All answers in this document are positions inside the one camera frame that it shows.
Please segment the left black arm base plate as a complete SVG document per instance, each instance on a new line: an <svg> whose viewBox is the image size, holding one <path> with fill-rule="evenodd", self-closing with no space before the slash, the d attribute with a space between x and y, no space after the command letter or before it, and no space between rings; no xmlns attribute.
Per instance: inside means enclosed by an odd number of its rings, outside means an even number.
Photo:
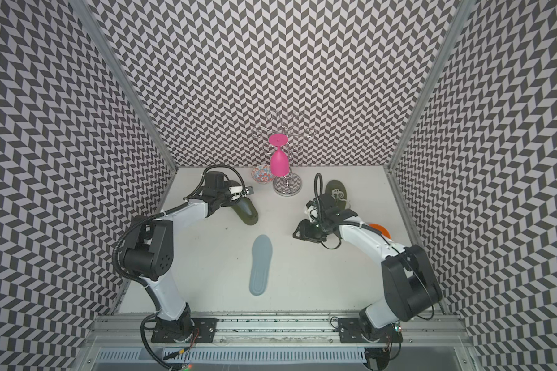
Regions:
<svg viewBox="0 0 557 371"><path fill-rule="evenodd" d="M151 342L156 344L212 343L216 318L184 318L176 321L156 319Z"/></svg>

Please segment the grey-blue insole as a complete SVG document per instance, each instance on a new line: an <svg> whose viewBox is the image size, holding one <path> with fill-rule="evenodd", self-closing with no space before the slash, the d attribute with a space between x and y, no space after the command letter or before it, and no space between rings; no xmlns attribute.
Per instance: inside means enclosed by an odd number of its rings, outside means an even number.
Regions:
<svg viewBox="0 0 557 371"><path fill-rule="evenodd" d="M249 291L254 296L265 293L270 274L273 247L267 235L258 236L252 244L252 269L249 281Z"/></svg>

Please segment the olive green shoe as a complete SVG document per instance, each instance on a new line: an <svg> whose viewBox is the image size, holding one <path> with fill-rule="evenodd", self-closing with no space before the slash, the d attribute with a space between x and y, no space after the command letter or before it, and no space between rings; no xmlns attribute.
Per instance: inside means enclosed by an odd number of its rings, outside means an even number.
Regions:
<svg viewBox="0 0 557 371"><path fill-rule="evenodd" d="M233 205L231 208L246 225L254 226L255 224L257 224L258 211L249 198L242 197L239 202Z"/></svg>
<svg viewBox="0 0 557 371"><path fill-rule="evenodd" d="M336 179L329 181L326 185L326 193L329 193L341 210L346 210L351 204L348 200L348 192L341 181Z"/></svg>

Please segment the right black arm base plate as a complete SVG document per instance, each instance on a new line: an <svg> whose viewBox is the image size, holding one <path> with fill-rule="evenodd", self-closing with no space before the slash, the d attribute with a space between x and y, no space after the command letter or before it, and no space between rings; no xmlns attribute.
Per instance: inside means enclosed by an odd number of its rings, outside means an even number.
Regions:
<svg viewBox="0 0 557 371"><path fill-rule="evenodd" d="M402 333L394 323L376 329L369 322L360 318L338 318L337 332L340 342L345 343L377 343L400 344Z"/></svg>

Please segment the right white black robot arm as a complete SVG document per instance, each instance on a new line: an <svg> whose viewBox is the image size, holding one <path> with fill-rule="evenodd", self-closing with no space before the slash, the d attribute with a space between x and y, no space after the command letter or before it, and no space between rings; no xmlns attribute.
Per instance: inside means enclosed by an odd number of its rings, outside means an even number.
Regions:
<svg viewBox="0 0 557 371"><path fill-rule="evenodd" d="M406 247L365 223L351 209L342 209L323 190L323 177L315 174L313 199L306 204L309 216L300 221L292 237L320 244L325 249L330 236L341 247L352 244L381 267L383 295L360 310L354 323L361 339L368 343L402 341L396 324L434 310L443 299L433 266L423 247Z"/></svg>

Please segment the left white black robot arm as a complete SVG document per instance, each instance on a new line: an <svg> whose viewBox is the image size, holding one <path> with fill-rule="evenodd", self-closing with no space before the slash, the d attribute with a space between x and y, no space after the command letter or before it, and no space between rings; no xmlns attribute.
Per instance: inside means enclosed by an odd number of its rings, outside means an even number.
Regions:
<svg viewBox="0 0 557 371"><path fill-rule="evenodd" d="M139 283L156 307L153 338L163 343L195 340L190 306L179 295L170 273L174 233L207 219L218 209L232 208L248 226L258 222L258 211L248 198L253 188L230 165L204 169L195 189L177 207L153 216L137 216L114 246L114 270Z"/></svg>

